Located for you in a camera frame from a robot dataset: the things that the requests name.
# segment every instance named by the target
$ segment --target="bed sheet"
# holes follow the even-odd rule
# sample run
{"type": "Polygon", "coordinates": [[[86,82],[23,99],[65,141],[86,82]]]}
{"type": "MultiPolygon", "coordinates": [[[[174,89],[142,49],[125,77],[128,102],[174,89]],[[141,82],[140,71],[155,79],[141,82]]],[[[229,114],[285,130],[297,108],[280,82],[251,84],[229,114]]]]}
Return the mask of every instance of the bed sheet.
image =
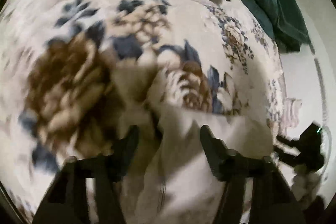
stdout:
{"type": "Polygon", "coordinates": [[[0,180],[29,222],[69,156],[129,123],[153,155],[151,104],[281,130],[277,45],[240,0],[8,0],[0,20],[0,180]]]}

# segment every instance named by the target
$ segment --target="floral comforter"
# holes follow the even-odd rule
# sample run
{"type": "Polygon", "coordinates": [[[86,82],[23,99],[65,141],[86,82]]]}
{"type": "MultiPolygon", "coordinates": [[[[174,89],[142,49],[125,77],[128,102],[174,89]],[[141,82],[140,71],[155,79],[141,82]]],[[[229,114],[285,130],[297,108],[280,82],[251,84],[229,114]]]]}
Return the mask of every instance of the floral comforter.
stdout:
{"type": "Polygon", "coordinates": [[[127,119],[155,131],[151,104],[281,128],[277,45],[240,0],[8,0],[0,19],[0,180],[28,221],[69,156],[112,153],[127,119]]]}

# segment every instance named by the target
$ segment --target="brown flower print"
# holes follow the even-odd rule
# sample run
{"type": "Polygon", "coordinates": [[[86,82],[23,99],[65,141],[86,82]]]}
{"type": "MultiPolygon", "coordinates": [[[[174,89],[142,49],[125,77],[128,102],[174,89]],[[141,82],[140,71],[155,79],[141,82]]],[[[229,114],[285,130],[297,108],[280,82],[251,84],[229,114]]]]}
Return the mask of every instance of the brown flower print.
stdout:
{"type": "Polygon", "coordinates": [[[110,153],[101,119],[115,91],[108,65],[84,33],[69,43],[53,41],[34,64],[28,87],[26,110],[37,116],[37,136],[60,164],[69,155],[110,153]]]}
{"type": "Polygon", "coordinates": [[[212,112],[212,96],[208,79],[197,62],[187,61],[175,70],[161,70],[150,87],[147,99],[212,112]]]}
{"type": "Polygon", "coordinates": [[[245,43],[248,38],[242,31],[241,24],[236,18],[228,16],[221,8],[207,5],[206,8],[216,17],[218,26],[222,29],[223,48],[226,57],[229,58],[231,64],[235,64],[235,61],[239,60],[245,74],[248,74],[247,58],[253,60],[254,55],[251,47],[245,43]]]}
{"type": "Polygon", "coordinates": [[[144,4],[131,13],[121,11],[107,26],[107,34],[126,37],[131,34],[141,43],[157,43],[162,30],[169,30],[168,20],[161,14],[160,8],[153,4],[144,4]]]}

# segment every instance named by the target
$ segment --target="flower pattern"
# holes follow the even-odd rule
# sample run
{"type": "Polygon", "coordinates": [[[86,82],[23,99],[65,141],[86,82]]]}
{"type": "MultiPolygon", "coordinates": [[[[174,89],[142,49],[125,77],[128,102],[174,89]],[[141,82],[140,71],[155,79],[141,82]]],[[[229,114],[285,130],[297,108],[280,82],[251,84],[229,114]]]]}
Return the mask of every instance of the flower pattern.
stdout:
{"type": "Polygon", "coordinates": [[[254,33],[254,38],[257,42],[259,42],[265,49],[266,53],[268,54],[268,44],[267,41],[264,38],[264,31],[263,29],[260,27],[259,23],[253,18],[253,29],[251,30],[251,32],[254,33]]]}
{"type": "Polygon", "coordinates": [[[221,8],[208,5],[206,5],[206,8],[216,17],[218,26],[222,29],[223,49],[226,57],[231,64],[235,64],[235,61],[239,60],[247,75],[247,58],[253,60],[254,54],[251,46],[245,43],[248,38],[245,36],[245,32],[241,30],[241,24],[236,18],[226,15],[221,8]]]}
{"type": "Polygon", "coordinates": [[[278,122],[281,119],[280,110],[278,110],[278,89],[276,87],[276,80],[272,79],[268,83],[268,104],[267,114],[269,122],[278,122]]]}

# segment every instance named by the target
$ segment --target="white wall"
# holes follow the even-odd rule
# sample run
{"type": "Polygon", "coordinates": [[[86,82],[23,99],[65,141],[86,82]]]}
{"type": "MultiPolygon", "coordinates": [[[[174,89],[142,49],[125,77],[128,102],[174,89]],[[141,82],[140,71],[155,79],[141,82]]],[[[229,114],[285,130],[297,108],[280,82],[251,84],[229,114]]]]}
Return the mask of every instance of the white wall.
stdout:
{"type": "Polygon", "coordinates": [[[330,0],[297,0],[313,20],[336,76],[336,9],[330,0]]]}
{"type": "Polygon", "coordinates": [[[330,0],[296,0],[302,11],[322,71],[327,103],[327,126],[333,149],[320,194],[328,204],[336,192],[336,9],[330,0]]]}

